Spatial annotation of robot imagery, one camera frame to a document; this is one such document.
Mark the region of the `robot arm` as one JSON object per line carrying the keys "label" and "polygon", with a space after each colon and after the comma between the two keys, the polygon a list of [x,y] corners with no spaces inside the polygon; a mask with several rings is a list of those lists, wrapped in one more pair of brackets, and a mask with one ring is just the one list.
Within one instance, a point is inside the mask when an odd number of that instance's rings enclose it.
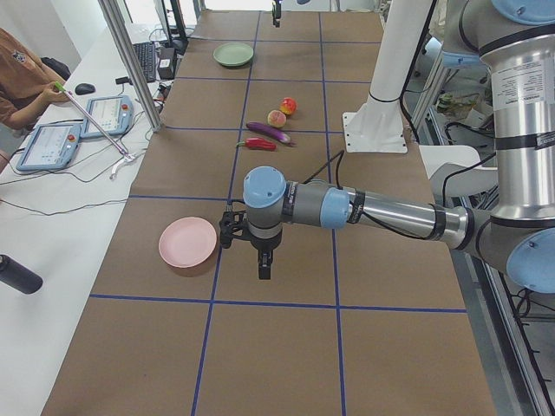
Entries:
{"label": "robot arm", "polygon": [[283,224],[367,224],[442,241],[525,288],[553,292],[554,4],[451,1],[444,49],[477,56],[490,71],[498,204],[491,211],[417,204],[324,182],[290,182],[260,166],[245,177],[238,226],[258,250],[261,278],[271,275]]}

